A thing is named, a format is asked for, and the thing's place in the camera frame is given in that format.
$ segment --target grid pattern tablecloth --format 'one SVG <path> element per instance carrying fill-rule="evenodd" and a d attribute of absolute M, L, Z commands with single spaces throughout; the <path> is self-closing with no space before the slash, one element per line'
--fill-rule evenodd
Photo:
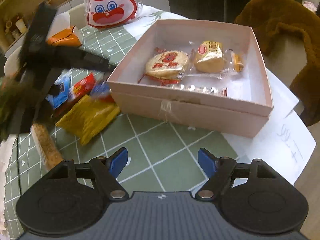
<path fill-rule="evenodd" d="M 136 42 L 122 26 L 103 31 L 84 27 L 81 32 L 84 36 L 81 49 L 109 57 L 114 64 L 121 61 Z M 71 85 L 90 73 L 78 69 L 67 71 L 72 73 Z M 94 75 L 99 78 L 102 73 L 95 72 Z M 55 127 L 50 134 L 62 156 L 76 163 L 86 163 L 101 155 L 108 157 L 120 147 L 126 147 L 130 162 L 119 175 L 118 181 L 130 194 L 132 191 L 185 191 L 201 185 L 206 180 L 197 162 L 197 152 L 201 147 L 207 148 L 217 157 L 237 157 L 219 132 L 130 114 L 120 114 L 86 146 L 81 146 L 76 136 L 61 128 Z M 46 173 L 32 136 L 21 135 L 18 146 L 15 143 L 13 147 L 6 171 L 5 218 L 12 239 L 23 233 L 15 213 L 19 199 L 17 147 L 22 193 Z M 88 179 L 79 179 L 79 182 L 92 186 Z"/>

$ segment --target table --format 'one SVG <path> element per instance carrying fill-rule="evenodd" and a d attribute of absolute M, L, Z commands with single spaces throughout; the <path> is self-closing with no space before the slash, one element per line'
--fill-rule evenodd
<path fill-rule="evenodd" d="M 104 31 L 84 27 L 81 30 L 84 36 L 81 49 L 109 57 L 111 62 L 117 64 L 150 25 L 161 18 L 185 19 L 144 6 L 142 14 L 133 23 Z M 72 85 L 90 73 L 87 70 L 69 71 L 72 73 Z M 102 73 L 94 72 L 94 75 L 99 78 Z M 254 139 L 131 114 L 120 114 L 86 146 L 81 146 L 76 136 L 63 129 L 55 127 L 50 134 L 62 156 L 75 160 L 75 163 L 86 163 L 101 155 L 108 157 L 120 147 L 126 147 L 129 161 L 118 181 L 129 194 L 132 191 L 195 192 L 207 181 L 197 163 L 197 152 L 201 147 L 217 157 L 229 156 L 239 162 L 250 163 L 253 158 L 262 158 L 294 183 L 309 160 L 315 142 L 292 111 L 298 102 L 297 98 L 271 72 L 268 72 L 268 76 L 275 109 L 270 121 Z M 46 170 L 30 134 L 20 136 L 18 148 L 23 193 L 38 181 Z M 11 238 L 17 238 L 23 232 L 14 210 L 19 199 L 16 150 L 17 143 L 13 146 L 6 171 L 4 200 L 5 219 Z M 92 186 L 88 179 L 78 181 Z"/>

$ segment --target blue eye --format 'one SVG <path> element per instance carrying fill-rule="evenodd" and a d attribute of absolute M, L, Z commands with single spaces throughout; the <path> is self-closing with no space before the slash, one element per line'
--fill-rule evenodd
<path fill-rule="evenodd" d="M 113 2 L 113 1 L 111 1 L 111 2 L 108 2 L 107 7 L 108 7 L 108 10 L 111 11 L 111 10 L 117 8 L 117 4 L 115 2 Z"/>
<path fill-rule="evenodd" d="M 104 7 L 101 4 L 96 6 L 96 13 L 104 12 Z"/>

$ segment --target orange box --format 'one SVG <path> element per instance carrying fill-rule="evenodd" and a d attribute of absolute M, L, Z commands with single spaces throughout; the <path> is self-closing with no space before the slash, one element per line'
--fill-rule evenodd
<path fill-rule="evenodd" d="M 206 40 L 221 42 L 224 50 L 244 54 L 241 77 L 184 77 L 181 84 L 227 87 L 227 97 L 161 87 L 147 77 L 137 84 L 156 47 L 190 53 Z M 156 21 L 119 63 L 108 84 L 124 113 L 249 138 L 261 130 L 273 109 L 266 68 L 252 28 L 229 23 Z"/>

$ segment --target red mouth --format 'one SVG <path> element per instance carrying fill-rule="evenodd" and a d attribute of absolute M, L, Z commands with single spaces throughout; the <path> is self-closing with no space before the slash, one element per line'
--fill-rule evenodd
<path fill-rule="evenodd" d="M 118 7 L 107 13 L 95 13 L 92 18 L 95 23 L 103 25 L 117 22 L 121 20 L 123 16 L 124 10 L 121 7 Z"/>

